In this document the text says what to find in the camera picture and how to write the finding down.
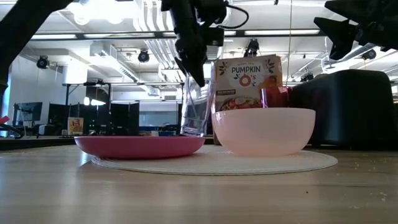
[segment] pink cup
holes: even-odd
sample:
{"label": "pink cup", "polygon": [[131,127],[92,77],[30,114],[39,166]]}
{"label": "pink cup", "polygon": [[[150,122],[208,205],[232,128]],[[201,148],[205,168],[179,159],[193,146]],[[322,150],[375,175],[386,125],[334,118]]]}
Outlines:
{"label": "pink cup", "polygon": [[269,87],[261,89],[261,104],[263,108],[290,107],[291,87]]}

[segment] round woven placemat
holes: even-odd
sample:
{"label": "round woven placemat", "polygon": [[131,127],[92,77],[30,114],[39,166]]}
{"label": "round woven placemat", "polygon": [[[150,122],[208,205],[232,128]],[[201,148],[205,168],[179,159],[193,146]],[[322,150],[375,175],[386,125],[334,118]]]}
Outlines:
{"label": "round woven placemat", "polygon": [[262,175],[303,172],[337,164],[337,159],[318,152],[300,151],[284,157],[239,157],[221,146],[203,146],[191,156],[117,161],[94,157],[92,162],[113,169],[179,175]]}

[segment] cereal box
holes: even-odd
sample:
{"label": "cereal box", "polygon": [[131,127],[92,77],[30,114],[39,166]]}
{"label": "cereal box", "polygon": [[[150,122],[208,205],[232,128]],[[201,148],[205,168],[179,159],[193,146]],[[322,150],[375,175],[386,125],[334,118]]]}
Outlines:
{"label": "cereal box", "polygon": [[68,135],[82,135],[83,122],[83,118],[68,118]]}
{"label": "cereal box", "polygon": [[[261,88],[282,86],[280,57],[231,58],[215,63],[212,112],[261,108]],[[219,144],[216,134],[215,143]]]}

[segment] black chair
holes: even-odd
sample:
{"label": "black chair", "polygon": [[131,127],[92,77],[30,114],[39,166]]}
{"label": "black chair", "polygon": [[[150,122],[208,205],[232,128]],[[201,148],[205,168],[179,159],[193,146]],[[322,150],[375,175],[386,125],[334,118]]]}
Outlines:
{"label": "black chair", "polygon": [[344,70],[293,87],[292,106],[317,112],[310,143],[393,146],[398,137],[391,84],[383,72]]}

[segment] drinking glass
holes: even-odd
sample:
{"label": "drinking glass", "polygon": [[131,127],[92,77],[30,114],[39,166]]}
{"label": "drinking glass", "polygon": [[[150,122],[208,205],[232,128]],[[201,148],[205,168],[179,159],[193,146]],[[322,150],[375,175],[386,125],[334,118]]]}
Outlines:
{"label": "drinking glass", "polygon": [[181,134],[193,137],[206,135],[214,90],[213,81],[207,80],[206,85],[200,87],[187,75],[183,93]]}

